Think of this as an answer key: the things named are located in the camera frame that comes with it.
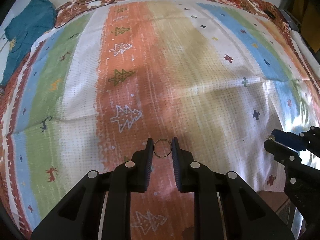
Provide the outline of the silver metal tin box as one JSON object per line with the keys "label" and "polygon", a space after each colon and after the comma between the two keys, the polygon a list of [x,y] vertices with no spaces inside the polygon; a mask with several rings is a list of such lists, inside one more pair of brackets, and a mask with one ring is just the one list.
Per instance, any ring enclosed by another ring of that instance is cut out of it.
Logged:
{"label": "silver metal tin box", "polygon": [[276,210],[276,214],[293,232],[303,227],[304,218],[289,199]]}

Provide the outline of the small black object on bed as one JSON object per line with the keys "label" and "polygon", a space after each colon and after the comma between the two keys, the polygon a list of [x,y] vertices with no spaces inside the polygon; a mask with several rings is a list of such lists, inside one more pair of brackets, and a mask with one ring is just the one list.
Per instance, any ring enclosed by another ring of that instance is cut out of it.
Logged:
{"label": "small black object on bed", "polygon": [[264,10],[264,13],[271,19],[275,19],[275,16],[272,12],[270,12],[269,10]]}

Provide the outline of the teal blue garment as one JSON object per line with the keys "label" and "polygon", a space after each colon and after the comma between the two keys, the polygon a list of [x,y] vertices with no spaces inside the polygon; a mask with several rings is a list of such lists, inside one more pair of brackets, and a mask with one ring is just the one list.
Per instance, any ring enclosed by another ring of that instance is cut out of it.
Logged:
{"label": "teal blue garment", "polygon": [[5,87],[34,42],[54,27],[56,10],[50,0],[31,0],[24,10],[5,28],[9,53],[1,80]]}

